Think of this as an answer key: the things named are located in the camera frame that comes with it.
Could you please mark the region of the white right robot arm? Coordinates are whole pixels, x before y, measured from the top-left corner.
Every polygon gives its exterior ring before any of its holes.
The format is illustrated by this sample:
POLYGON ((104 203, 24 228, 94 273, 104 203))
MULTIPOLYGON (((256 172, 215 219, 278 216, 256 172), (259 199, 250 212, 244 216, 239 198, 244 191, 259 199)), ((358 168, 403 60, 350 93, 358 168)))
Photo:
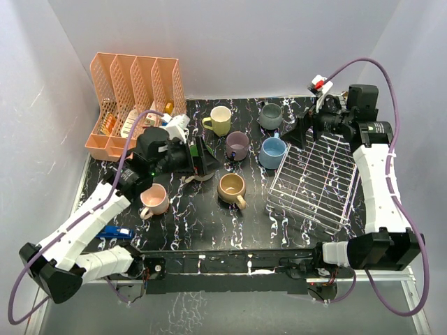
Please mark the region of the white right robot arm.
POLYGON ((294 127, 281 139, 304 149, 309 129, 314 140, 326 134, 341 135, 360 173, 366 224, 365 233, 359 237, 317 246, 312 271, 321 277, 329 276, 336 266, 402 271, 420 254, 420 246, 409 221, 394 202, 399 193, 394 158, 389 152, 393 131, 387 121, 377 119, 379 90, 374 85, 353 84, 342 105, 338 97, 329 93, 331 86, 322 79, 309 85, 316 101, 297 115, 294 127))

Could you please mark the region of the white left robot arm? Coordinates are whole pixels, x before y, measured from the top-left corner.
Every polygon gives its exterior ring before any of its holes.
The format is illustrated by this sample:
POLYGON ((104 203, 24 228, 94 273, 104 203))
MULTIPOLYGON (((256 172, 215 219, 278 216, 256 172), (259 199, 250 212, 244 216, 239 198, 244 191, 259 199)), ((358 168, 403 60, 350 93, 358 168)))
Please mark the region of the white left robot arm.
POLYGON ((27 273, 54 303, 66 302, 82 285, 98 278, 113 274, 137 278, 143 273, 141 253, 128 243, 90 254, 83 251, 115 216, 152 186, 156 176, 202 176, 221 167, 201 136, 195 138, 195 145, 198 153, 192 156, 186 140, 170 137, 162 127, 147 128, 81 208, 50 236, 20 249, 20 258, 29 265, 27 273))

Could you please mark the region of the tan glazed round mug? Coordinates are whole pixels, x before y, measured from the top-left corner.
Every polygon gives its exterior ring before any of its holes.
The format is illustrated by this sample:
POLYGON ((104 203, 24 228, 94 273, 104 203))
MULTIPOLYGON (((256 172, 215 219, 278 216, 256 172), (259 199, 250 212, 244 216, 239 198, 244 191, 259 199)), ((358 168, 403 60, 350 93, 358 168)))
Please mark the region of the tan glazed round mug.
POLYGON ((246 193, 246 184, 244 179, 235 173, 225 174, 220 178, 217 192, 219 198, 227 204, 235 204, 240 210, 247 207, 244 199, 246 193))

